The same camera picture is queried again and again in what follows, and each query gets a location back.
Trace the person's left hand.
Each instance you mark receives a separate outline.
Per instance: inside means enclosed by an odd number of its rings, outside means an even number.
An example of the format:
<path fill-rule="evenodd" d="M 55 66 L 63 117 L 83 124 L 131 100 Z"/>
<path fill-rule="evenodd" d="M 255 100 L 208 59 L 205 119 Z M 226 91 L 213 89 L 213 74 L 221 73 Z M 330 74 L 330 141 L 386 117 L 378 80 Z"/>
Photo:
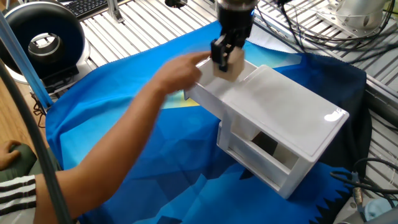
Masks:
<path fill-rule="evenodd" d="M 19 151 L 11 151 L 15 146 L 20 146 L 21 143 L 16 140 L 6 141 L 1 145 L 1 155 L 0 155 L 0 169 L 6 169 L 15 159 L 20 156 Z"/>

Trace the person's bare hand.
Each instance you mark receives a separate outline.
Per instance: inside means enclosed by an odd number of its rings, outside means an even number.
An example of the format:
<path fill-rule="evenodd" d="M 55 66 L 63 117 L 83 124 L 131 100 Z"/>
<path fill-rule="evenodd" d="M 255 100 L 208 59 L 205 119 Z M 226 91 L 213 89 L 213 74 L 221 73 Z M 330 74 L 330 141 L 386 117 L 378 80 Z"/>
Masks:
<path fill-rule="evenodd" d="M 210 56 L 210 51 L 194 52 L 179 56 L 164 64 L 154 75 L 151 84 L 165 94 L 191 88 L 201 78 L 197 64 Z"/>

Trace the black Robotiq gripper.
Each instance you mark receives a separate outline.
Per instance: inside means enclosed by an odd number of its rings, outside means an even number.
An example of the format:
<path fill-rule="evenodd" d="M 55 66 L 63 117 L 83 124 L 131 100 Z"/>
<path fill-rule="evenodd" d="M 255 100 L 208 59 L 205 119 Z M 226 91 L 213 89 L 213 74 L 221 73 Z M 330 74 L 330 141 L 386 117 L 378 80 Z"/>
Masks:
<path fill-rule="evenodd" d="M 233 47 L 243 47 L 246 39 L 251 34 L 254 22 L 254 5 L 241 7 L 227 7 L 217 5 L 218 22 L 221 33 L 218 39 L 211 41 L 211 58 L 222 72 L 228 71 L 228 59 Z"/>

